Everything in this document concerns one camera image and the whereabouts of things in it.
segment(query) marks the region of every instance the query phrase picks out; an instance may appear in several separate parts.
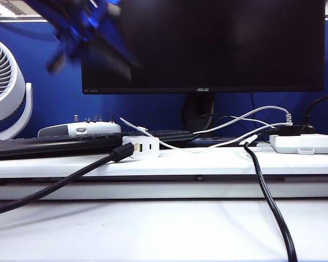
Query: white desk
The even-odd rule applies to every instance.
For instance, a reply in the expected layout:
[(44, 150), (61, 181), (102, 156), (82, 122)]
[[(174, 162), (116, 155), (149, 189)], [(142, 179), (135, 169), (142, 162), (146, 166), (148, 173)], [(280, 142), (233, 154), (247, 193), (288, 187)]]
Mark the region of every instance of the white desk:
[[(271, 178), (285, 174), (290, 181), (270, 183), (276, 197), (285, 192), (293, 197), (299, 192), (311, 192), (308, 196), (328, 195), (328, 155), (276, 154), (267, 146), (254, 150), (264, 174)], [(60, 177), (99, 158), (2, 161), (0, 178)], [(216, 148), (204, 154), (163, 151), (158, 159), (127, 159), (100, 167), (87, 176), (110, 174), (255, 177), (251, 159), (242, 148)], [(50, 197), (261, 196), (257, 183), (243, 181), (81, 183), (58, 190)], [(46, 184), (26, 186), (13, 183), (0, 187), (0, 199), (9, 194), (22, 197)], [(277, 204), (292, 234), (298, 258), (328, 261), (328, 199), (277, 200)], [(0, 261), (285, 259), (282, 236), (263, 200), (39, 201), (0, 215)]]
[[(328, 200), (278, 200), (302, 261), (328, 261)], [(0, 215), (0, 261), (285, 261), (265, 201), (40, 201)]]
[[(274, 197), (328, 197), (328, 155), (278, 154), (269, 145), (253, 150)], [(67, 176), (101, 157), (0, 161), (0, 178)], [(195, 176), (203, 176), (203, 181), (197, 181)], [(104, 180), (67, 185), (45, 199), (263, 197), (253, 162), (240, 147), (214, 148), (199, 154), (162, 150), (159, 158), (124, 159), (85, 177)], [(46, 185), (9, 182), (0, 186), (0, 200), (24, 197)]]

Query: desk fan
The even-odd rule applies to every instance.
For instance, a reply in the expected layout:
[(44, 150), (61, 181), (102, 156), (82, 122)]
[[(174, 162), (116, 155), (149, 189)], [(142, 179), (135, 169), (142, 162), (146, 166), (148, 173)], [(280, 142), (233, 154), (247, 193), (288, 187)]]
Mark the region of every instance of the desk fan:
[(0, 132), (0, 140), (17, 135), (32, 115), (32, 85), (25, 84), (21, 70), (10, 50), (0, 42), (0, 121), (12, 115), (25, 102), (20, 118)]

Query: black keyboard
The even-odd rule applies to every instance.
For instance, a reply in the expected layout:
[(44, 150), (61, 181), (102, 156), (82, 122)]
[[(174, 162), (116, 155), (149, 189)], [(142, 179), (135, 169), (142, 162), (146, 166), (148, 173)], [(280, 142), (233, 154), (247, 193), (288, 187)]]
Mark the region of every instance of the black keyboard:
[[(188, 131), (149, 131), (164, 142), (183, 142), (194, 139)], [(0, 140), (0, 160), (77, 156), (108, 153), (122, 145), (123, 136), (143, 135), (141, 132), (120, 132), (97, 135), (46, 136), (41, 138)]]

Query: black monitor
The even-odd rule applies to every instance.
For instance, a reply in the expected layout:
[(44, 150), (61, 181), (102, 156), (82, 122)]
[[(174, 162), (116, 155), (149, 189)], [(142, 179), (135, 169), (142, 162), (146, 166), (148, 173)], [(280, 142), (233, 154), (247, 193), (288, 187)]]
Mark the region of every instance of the black monitor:
[(131, 80), (82, 62), (85, 94), (319, 91), (325, 0), (122, 0)]

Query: blue partition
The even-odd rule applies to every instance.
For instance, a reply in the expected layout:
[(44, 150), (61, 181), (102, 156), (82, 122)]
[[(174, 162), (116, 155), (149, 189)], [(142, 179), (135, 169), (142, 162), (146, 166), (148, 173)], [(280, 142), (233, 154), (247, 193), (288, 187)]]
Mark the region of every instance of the blue partition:
[[(80, 118), (102, 115), (105, 120), (114, 114), (150, 129), (178, 129), (182, 126), (183, 94), (84, 95), (79, 63), (68, 63), (62, 72), (50, 75), (46, 65), (58, 47), (53, 32), (53, 27), (47, 22), (0, 23), (0, 41), (11, 50), (26, 81), (33, 83), (34, 88), (32, 118), (18, 137), (33, 137), (40, 128), (72, 122), (74, 114)], [(254, 93), (256, 106), (283, 106), (292, 112), (294, 122), (299, 123), (305, 108), (317, 97), (328, 94), (328, 21), (325, 48), (324, 91), (258, 92)], [(215, 112), (240, 115), (251, 109), (250, 93), (216, 94)], [(328, 101), (316, 107), (311, 119), (319, 132), (328, 134), (326, 114)], [(256, 116), (269, 123), (284, 121), (283, 114), (275, 110), (263, 111)], [(218, 132), (224, 136), (242, 133), (244, 130), (237, 124)]]

